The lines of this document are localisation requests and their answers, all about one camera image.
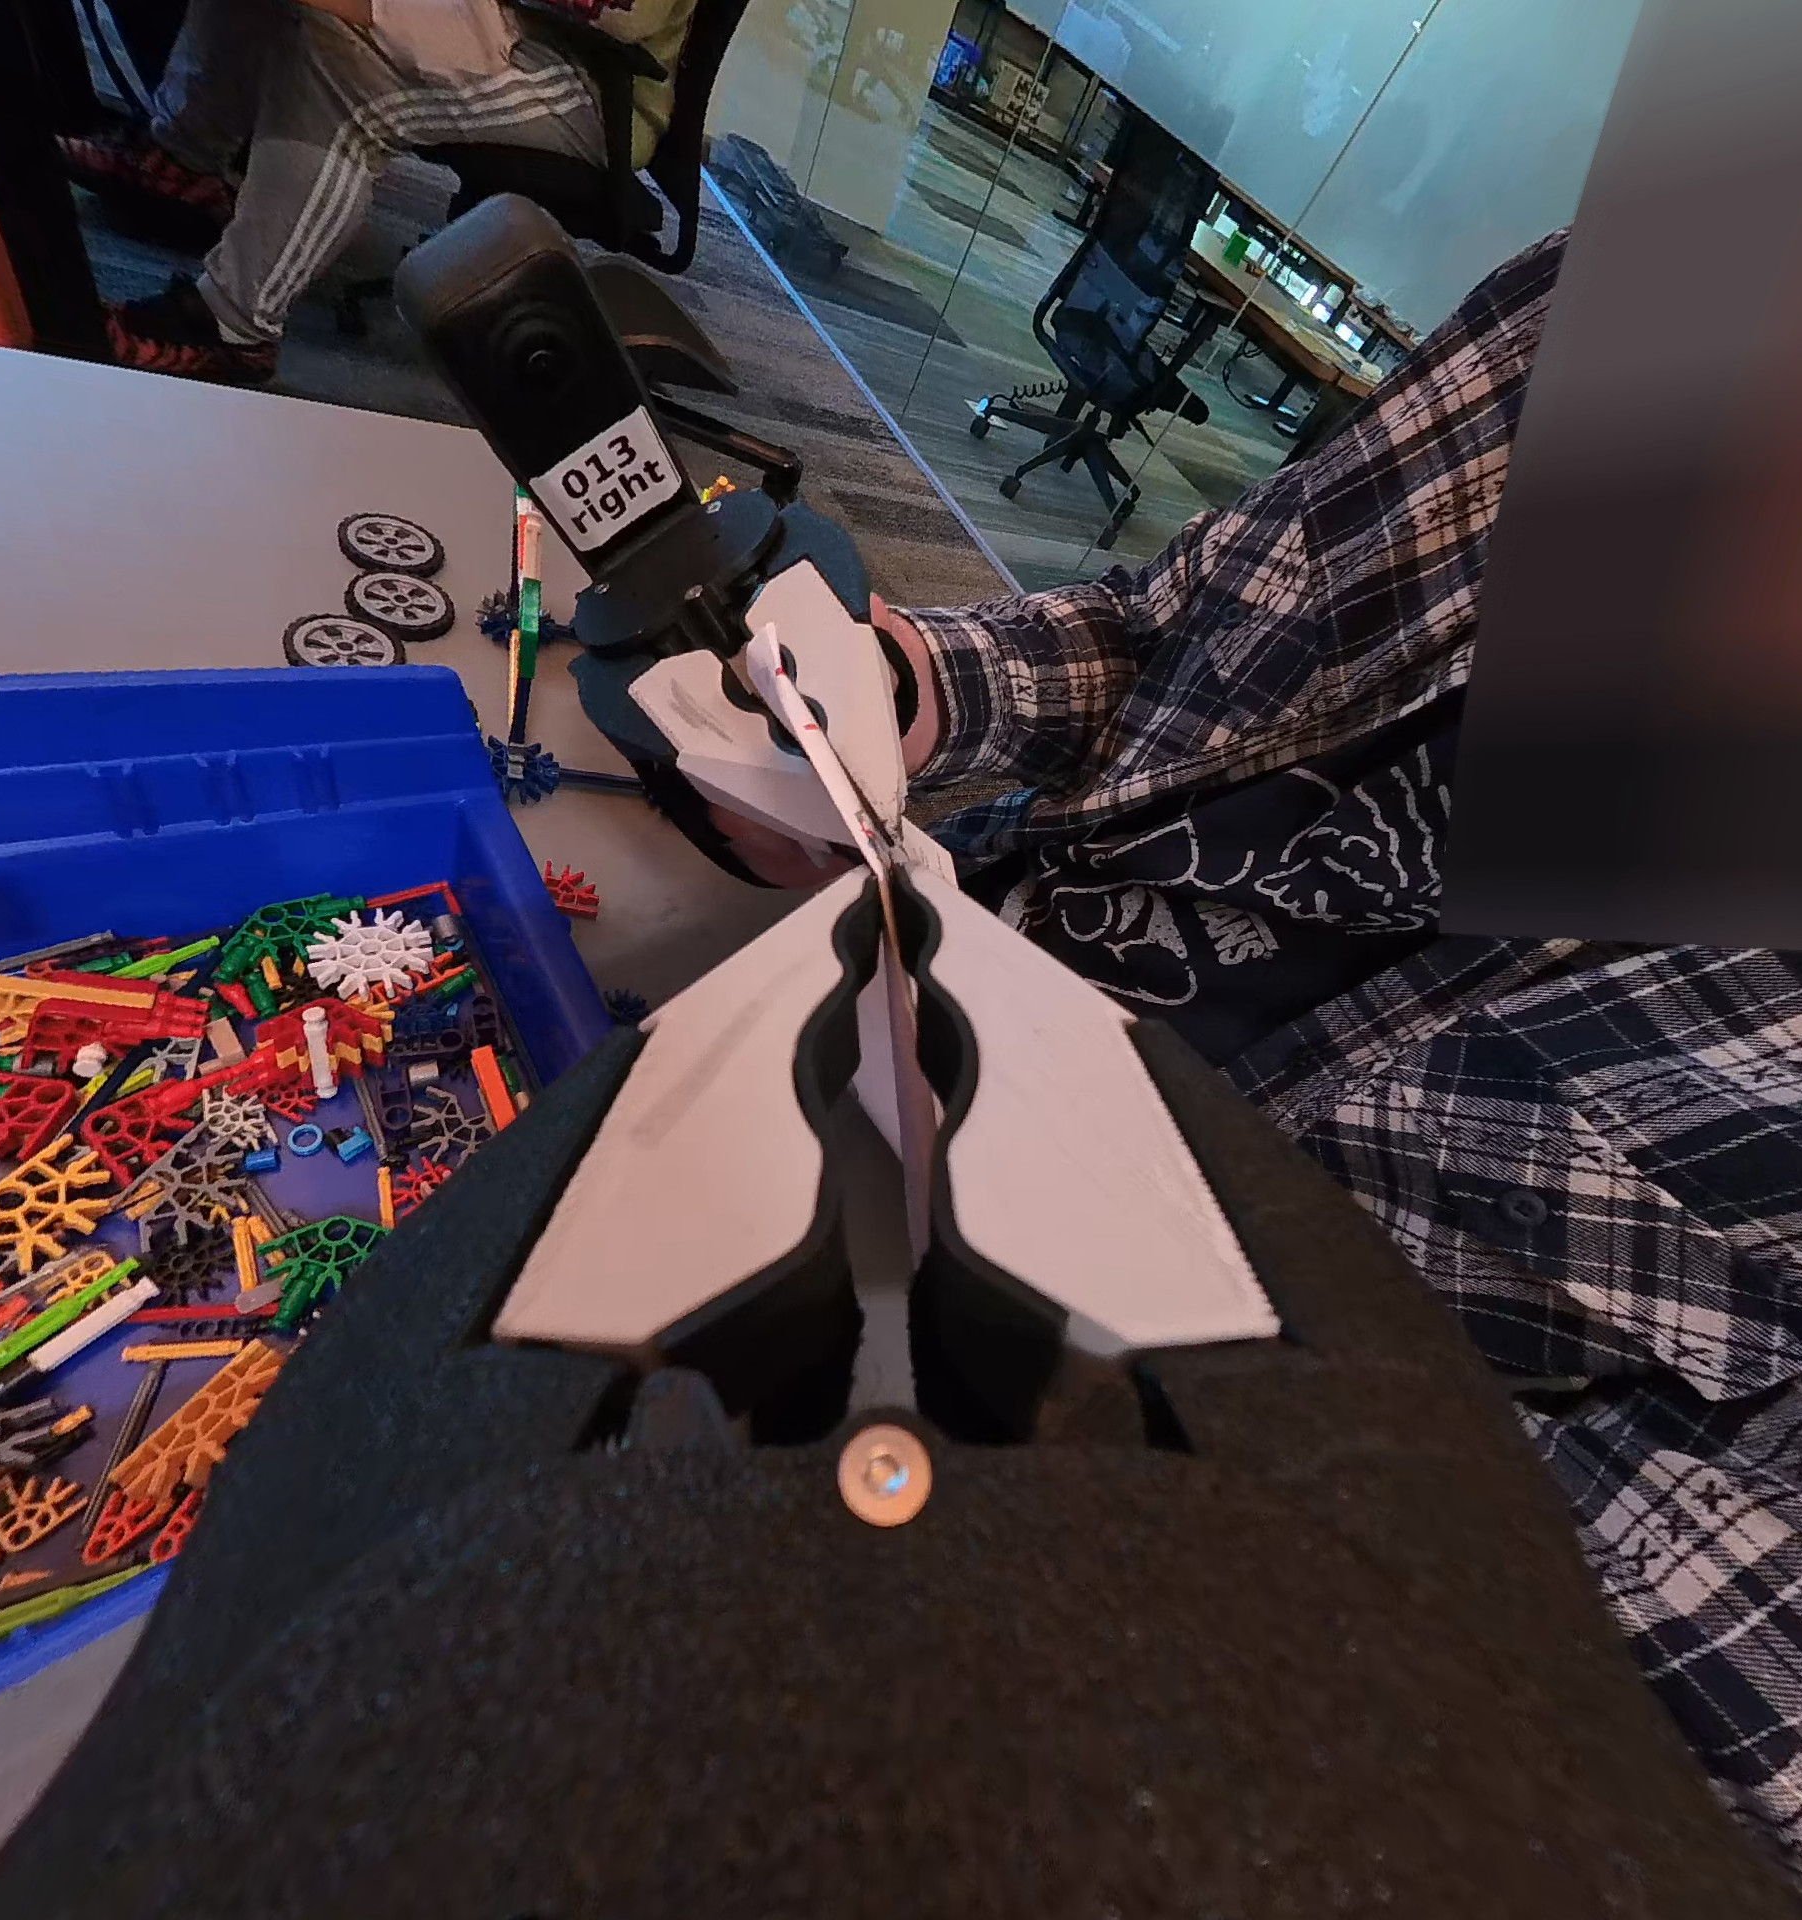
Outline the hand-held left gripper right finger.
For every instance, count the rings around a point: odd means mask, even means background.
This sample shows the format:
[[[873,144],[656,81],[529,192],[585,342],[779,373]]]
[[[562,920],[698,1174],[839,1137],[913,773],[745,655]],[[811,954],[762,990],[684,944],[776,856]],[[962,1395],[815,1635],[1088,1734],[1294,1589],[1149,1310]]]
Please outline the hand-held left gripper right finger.
[[[1141,1366],[1277,1338],[1195,1149],[1217,1094],[1175,1032],[924,869],[895,874],[893,930],[933,1122],[924,1409],[955,1432],[1141,1432]]]

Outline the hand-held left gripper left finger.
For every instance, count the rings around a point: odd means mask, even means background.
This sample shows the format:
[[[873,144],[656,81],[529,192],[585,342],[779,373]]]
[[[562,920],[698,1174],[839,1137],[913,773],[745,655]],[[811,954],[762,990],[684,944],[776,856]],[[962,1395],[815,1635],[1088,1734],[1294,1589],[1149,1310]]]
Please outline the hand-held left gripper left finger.
[[[873,878],[839,878],[645,1021],[493,1340],[698,1371],[757,1443],[839,1425],[864,1311],[834,1107],[881,930]]]

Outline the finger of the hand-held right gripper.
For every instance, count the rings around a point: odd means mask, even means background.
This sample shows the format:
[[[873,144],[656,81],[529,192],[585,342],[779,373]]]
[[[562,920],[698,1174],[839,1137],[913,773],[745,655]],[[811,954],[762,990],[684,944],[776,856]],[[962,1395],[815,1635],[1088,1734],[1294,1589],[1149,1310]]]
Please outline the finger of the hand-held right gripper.
[[[820,713],[845,773],[886,825],[906,818],[908,773],[895,686],[875,629],[802,560],[764,583],[743,614],[749,635],[773,631],[792,686]]]
[[[908,820],[910,782],[887,662],[878,655],[854,672],[830,665],[820,686],[802,696],[868,811],[887,829],[899,861],[954,881],[949,851]],[[745,854],[762,851],[770,837],[790,844],[800,884],[809,869],[864,854],[804,746],[782,744],[770,713],[738,704],[713,657],[678,655],[656,663],[631,684],[631,698],[674,747],[674,764],[691,789],[720,820],[743,823]]]

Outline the printed instruction booklet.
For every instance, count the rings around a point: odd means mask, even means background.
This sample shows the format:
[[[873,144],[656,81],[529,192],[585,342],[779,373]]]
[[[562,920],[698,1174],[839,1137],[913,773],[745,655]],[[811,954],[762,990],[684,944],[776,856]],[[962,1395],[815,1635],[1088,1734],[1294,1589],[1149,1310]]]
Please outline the printed instruction booklet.
[[[851,833],[873,874],[883,920],[883,984],[887,1002],[887,1052],[898,1125],[898,1157],[904,1174],[908,1245],[916,1266],[931,1240],[931,1154],[939,1107],[917,1057],[917,1008],[913,978],[908,972],[899,940],[895,875],[906,867],[906,847],[898,831],[873,810],[848,765],[830,741],[821,722],[800,696],[784,662],[773,626],[751,635],[743,647],[745,676],[762,701],[777,715],[811,765],[826,797]]]

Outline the person's right forearm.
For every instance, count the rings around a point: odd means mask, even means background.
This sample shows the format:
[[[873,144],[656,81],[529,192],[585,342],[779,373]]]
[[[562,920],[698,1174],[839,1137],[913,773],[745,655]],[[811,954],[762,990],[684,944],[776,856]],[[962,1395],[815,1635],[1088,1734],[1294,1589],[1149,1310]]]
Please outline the person's right forearm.
[[[1490,272],[1308,457],[1092,582],[911,608],[958,860],[1065,841],[1294,765],[1463,688],[1490,537],[1567,250]]]

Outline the person's right hand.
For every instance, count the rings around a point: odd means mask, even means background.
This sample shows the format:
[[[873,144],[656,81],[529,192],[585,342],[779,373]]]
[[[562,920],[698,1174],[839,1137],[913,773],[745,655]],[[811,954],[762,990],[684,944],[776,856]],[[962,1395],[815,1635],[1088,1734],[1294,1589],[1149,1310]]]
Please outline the person's right hand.
[[[947,731],[947,701],[936,678],[936,660],[928,637],[908,611],[889,608],[871,590],[868,596],[870,624],[908,660],[916,681],[916,711],[902,733],[902,760],[910,780],[939,751]],[[804,841],[779,833],[760,822],[733,814],[720,804],[706,804],[709,825],[721,833],[743,869],[760,884],[779,890],[805,890],[836,880],[854,869],[856,856],[842,851],[811,851]]]

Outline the toy rod construction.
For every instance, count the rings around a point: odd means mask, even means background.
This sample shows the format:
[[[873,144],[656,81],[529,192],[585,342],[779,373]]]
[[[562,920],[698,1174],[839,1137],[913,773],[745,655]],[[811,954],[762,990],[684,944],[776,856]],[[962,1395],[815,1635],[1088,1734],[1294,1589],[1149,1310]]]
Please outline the toy rod construction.
[[[546,519],[529,490],[514,485],[508,588],[482,600],[477,611],[480,631],[502,639],[506,652],[504,731],[486,736],[490,769],[508,804],[540,804],[562,788],[640,797],[643,788],[634,775],[566,765],[529,740],[531,691],[547,624],[543,531]]]

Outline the black toy wheel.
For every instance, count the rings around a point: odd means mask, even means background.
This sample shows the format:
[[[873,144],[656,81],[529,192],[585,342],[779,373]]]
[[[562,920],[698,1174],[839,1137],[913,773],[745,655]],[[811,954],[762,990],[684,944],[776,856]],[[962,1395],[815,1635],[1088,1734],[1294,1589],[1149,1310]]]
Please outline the black toy wheel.
[[[397,572],[430,580],[445,563],[445,550],[423,523],[389,512],[355,512],[335,526],[341,557],[357,572]]]
[[[360,572],[346,583],[341,600],[351,618],[401,643],[434,641],[455,624],[455,606],[450,594],[431,577],[411,572]]]
[[[387,667],[408,660],[403,641],[384,626],[344,611],[314,611],[282,629],[286,663],[300,667]]]

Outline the black swivel chair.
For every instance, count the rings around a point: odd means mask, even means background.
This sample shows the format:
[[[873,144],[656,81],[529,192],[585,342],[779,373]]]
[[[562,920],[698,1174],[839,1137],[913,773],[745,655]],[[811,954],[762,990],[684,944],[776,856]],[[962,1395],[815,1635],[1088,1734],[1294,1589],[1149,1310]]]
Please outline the black swivel chair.
[[[414,155],[455,175],[450,218],[495,194],[531,199],[562,228],[661,273],[693,261],[702,148],[721,60],[745,1],[691,3],[674,60],[606,29],[581,3],[515,3],[535,32],[575,61],[599,99],[599,159],[455,135]]]

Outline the black bag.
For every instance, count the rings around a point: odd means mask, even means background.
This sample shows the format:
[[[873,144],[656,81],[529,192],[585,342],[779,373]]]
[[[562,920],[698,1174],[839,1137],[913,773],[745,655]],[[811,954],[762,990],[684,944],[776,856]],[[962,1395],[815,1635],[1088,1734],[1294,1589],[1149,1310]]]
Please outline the black bag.
[[[720,134],[708,150],[706,170],[784,273],[813,281],[839,273],[848,246],[766,148],[745,135]]]

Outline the black office chair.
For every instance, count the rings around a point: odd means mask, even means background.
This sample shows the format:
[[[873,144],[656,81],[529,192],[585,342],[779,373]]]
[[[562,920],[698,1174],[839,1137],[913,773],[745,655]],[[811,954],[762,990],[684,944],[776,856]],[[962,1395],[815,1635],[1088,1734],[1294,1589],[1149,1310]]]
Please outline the black office chair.
[[[1202,297],[1172,312],[1198,225],[1220,185],[1217,171],[1141,114],[1124,121],[1107,166],[1078,250],[1032,313],[1032,333],[1058,378],[985,396],[969,421],[978,439],[998,423],[1042,436],[1040,450],[999,479],[998,491],[1007,499],[1034,470],[1085,468],[1107,512],[1094,537],[1099,550],[1113,547],[1140,502],[1115,441],[1154,414],[1190,426],[1209,419],[1183,369],[1222,320]],[[1154,348],[1154,330],[1172,317],[1175,348]]]

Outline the pile of colourful construction pieces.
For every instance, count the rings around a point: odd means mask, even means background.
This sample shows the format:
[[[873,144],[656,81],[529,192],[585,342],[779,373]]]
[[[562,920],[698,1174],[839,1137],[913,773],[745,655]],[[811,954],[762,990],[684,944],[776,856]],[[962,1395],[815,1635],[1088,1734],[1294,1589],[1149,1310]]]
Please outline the pile of colourful construction pieces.
[[[540,1076],[444,881],[0,962],[0,1643],[135,1593]]]

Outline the blue plastic bin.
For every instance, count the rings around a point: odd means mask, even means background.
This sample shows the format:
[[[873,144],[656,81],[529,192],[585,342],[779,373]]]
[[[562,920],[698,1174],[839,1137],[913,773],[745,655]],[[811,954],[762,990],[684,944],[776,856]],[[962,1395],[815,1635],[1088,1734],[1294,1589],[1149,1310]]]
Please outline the blue plastic bin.
[[[452,672],[0,680],[0,962],[101,933],[191,940],[278,900],[434,884],[498,975],[533,1095],[610,1016]],[[2,1641],[0,1692],[146,1612],[168,1563],[50,1633]]]

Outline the wooden background desk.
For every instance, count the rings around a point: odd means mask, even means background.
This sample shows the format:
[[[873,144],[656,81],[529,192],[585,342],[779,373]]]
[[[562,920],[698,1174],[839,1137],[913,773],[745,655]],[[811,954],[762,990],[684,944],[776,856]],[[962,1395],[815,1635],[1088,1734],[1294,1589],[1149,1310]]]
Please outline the wooden background desk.
[[[1297,461],[1346,423],[1417,345],[1417,331],[1353,275],[1220,175],[1183,275],[1220,313],[1224,394],[1268,423]]]

